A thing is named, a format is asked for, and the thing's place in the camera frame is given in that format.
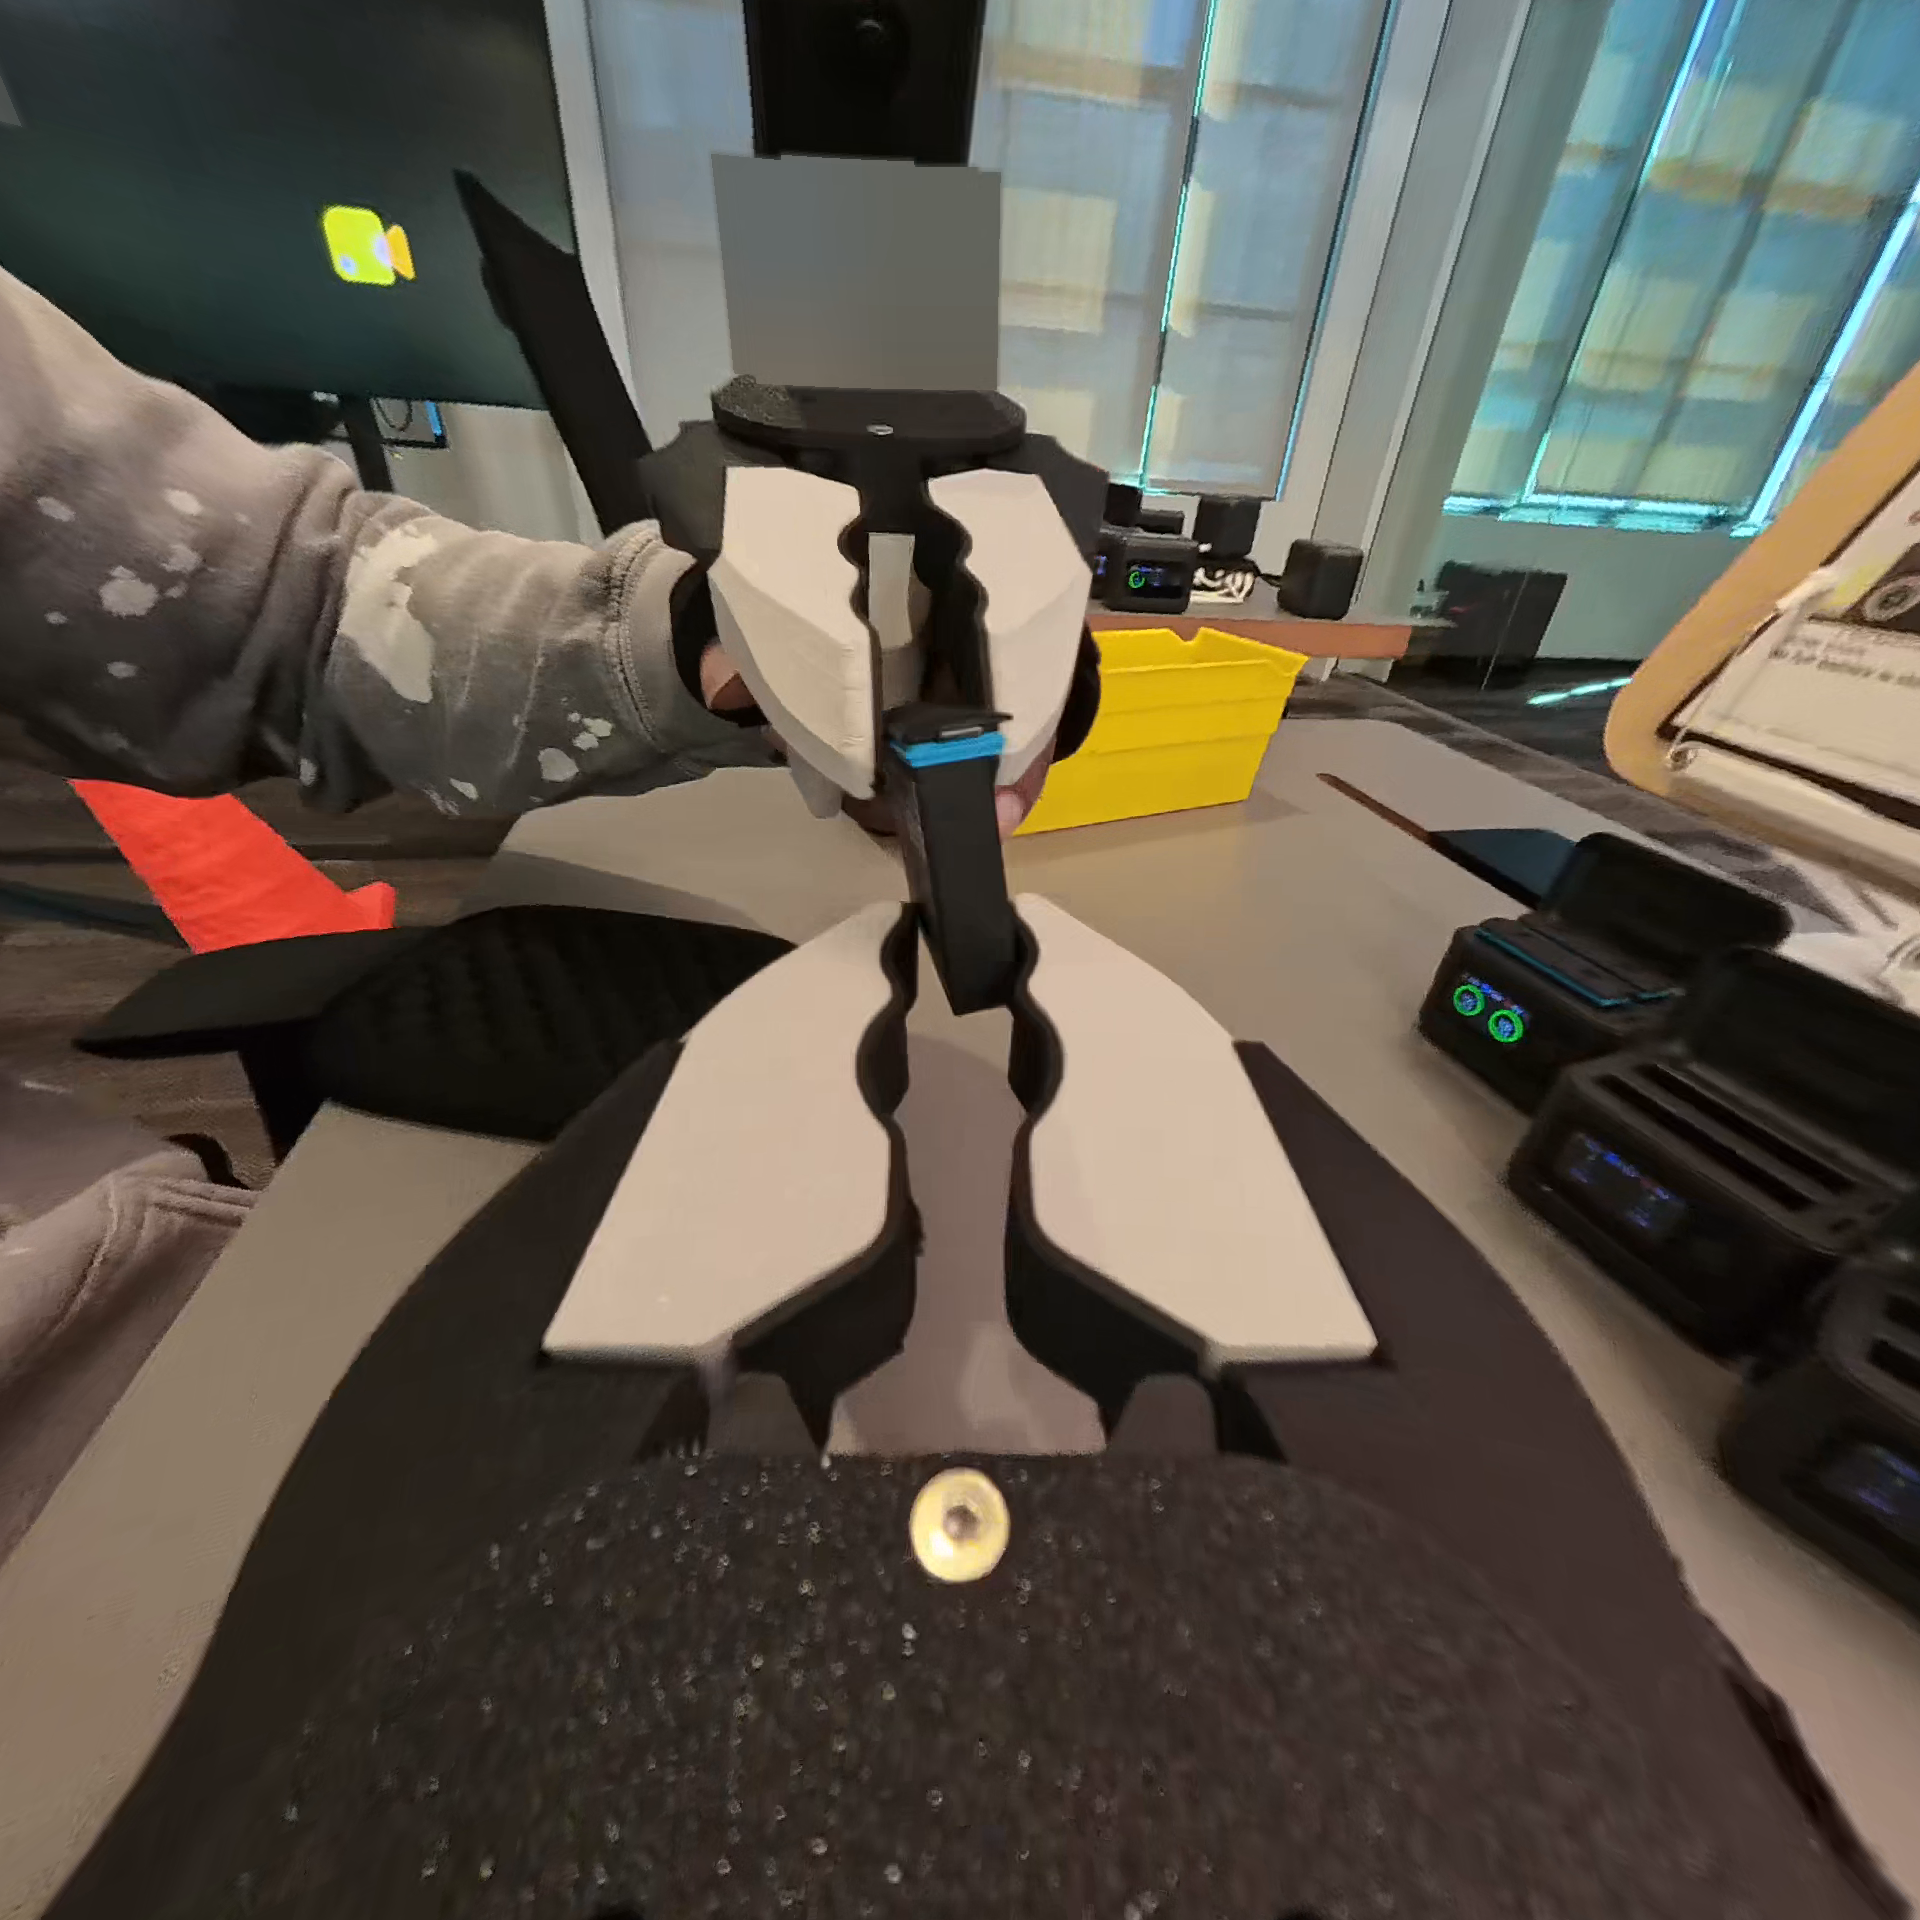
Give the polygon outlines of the black honeycomb cushion pad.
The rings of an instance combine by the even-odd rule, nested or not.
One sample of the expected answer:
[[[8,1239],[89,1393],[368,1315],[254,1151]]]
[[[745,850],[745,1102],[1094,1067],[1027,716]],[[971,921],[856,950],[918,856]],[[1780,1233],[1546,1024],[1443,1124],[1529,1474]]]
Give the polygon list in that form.
[[[116,1064],[232,1055],[277,1162],[328,1105],[546,1145],[789,951],[754,929],[513,903],[189,953],[75,1047]]]

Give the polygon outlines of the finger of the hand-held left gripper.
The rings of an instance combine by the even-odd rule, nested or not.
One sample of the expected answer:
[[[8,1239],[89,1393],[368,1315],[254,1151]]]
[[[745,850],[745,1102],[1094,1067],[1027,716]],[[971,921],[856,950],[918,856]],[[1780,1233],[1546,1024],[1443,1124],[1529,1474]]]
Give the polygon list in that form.
[[[916,530],[918,694],[1056,738],[1088,616],[1091,563],[1041,472],[937,472]]]
[[[816,818],[890,818],[880,738],[902,699],[902,542],[880,538],[880,601],[843,548],[850,486],[729,466],[710,601],[726,658]]]

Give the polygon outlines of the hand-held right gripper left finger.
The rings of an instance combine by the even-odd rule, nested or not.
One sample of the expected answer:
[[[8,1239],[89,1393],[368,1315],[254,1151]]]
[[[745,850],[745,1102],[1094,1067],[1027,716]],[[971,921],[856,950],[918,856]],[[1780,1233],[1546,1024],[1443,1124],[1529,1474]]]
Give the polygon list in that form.
[[[550,1322],[548,1360],[745,1353],[906,1220],[906,1017],[918,920],[870,903],[684,1039]]]

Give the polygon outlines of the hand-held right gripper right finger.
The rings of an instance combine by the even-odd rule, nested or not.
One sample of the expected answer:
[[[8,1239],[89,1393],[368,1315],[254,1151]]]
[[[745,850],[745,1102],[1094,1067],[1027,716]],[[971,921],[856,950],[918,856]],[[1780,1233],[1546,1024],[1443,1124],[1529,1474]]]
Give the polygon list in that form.
[[[1017,1036],[1024,1191],[1046,1256],[1205,1367],[1357,1362],[1376,1331],[1230,1032],[1165,975],[1044,897]]]

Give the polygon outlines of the black battery blue stripe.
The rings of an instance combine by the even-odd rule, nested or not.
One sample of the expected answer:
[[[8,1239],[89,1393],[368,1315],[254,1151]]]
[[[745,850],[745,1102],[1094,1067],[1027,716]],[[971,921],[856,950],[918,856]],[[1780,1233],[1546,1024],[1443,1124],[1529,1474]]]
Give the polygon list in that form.
[[[958,1017],[1012,1004],[1029,937],[1009,895],[996,814],[1001,716],[906,705],[882,721],[882,792],[922,935]]]
[[[1675,980],[1658,969],[1646,971],[1605,945],[1597,950],[1582,945],[1556,921],[1489,920],[1472,929],[1472,937],[1603,1012],[1648,1009],[1684,991],[1683,979]]]

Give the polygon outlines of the wooden work table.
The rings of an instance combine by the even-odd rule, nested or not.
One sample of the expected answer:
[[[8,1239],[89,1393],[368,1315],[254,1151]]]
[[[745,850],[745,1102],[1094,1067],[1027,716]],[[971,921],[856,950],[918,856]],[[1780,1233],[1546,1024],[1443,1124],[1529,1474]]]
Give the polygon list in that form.
[[[1169,631],[1192,638],[1202,630],[1274,646],[1313,658],[1403,658],[1420,635],[1451,633],[1443,616],[1349,616],[1318,619],[1288,614],[1269,584],[1242,603],[1200,596],[1185,614],[1115,610],[1091,607],[1092,633]]]

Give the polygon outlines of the black battery charger case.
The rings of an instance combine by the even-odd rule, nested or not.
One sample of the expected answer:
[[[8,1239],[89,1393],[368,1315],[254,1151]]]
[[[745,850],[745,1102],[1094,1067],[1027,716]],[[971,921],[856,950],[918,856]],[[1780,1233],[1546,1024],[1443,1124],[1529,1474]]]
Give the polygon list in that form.
[[[1776,951],[1564,1070],[1504,1170],[1689,1347],[1742,1360],[1916,1198],[1918,1019]]]
[[[1611,833],[1578,841],[1538,907],[1489,921],[1523,916],[1556,921],[1582,945],[1683,979],[1684,991],[1648,1009],[1603,1012],[1472,937],[1476,923],[1458,929],[1416,1028],[1521,1114],[1536,1114],[1564,1073],[1652,1039],[1709,962],[1776,951],[1793,934],[1784,903]]]
[[[1194,596],[1197,545],[1141,526],[1104,526],[1091,601],[1115,614],[1185,616]]]
[[[1850,1258],[1747,1364],[1718,1430],[1725,1483],[1918,1616],[1918,1256]]]

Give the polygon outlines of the large black screen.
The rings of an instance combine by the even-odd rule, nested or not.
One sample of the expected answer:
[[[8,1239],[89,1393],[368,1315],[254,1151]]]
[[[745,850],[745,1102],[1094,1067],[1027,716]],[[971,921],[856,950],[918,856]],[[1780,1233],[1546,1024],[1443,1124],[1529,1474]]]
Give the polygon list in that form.
[[[537,409],[457,176],[571,250],[540,2],[4,2],[4,271],[189,386]]]

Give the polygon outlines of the wooden instruction board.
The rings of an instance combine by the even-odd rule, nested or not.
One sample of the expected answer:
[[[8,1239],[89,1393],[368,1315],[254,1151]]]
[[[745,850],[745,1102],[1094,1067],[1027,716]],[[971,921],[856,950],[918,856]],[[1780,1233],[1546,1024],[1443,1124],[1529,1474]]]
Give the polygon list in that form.
[[[1916,899],[1916,371],[1638,665],[1603,748],[1650,795]]]

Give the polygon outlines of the person's grey mottled clothing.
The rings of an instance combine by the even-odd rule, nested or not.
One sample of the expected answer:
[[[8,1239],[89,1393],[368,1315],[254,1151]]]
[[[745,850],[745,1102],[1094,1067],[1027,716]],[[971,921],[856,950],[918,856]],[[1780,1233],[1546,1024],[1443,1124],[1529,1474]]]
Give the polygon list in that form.
[[[210,1145],[2,1084],[2,1555],[192,1302],[257,1193]]]

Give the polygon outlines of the yellow plastic bin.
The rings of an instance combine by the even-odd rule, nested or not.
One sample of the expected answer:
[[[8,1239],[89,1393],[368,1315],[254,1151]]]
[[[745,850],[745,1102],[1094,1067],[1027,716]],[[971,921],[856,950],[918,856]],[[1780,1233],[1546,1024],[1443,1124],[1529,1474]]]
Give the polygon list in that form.
[[[1097,713],[1020,835],[1246,803],[1307,657],[1202,630],[1092,633]]]

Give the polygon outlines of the dark flat mat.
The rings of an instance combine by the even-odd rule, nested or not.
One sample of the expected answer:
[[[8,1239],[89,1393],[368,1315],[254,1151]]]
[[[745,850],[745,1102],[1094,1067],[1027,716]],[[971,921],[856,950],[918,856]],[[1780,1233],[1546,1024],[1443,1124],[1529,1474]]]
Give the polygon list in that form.
[[[1521,903],[1521,910],[1533,910],[1561,880],[1578,852],[1578,840],[1540,827],[1468,827],[1435,833],[1430,849]]]

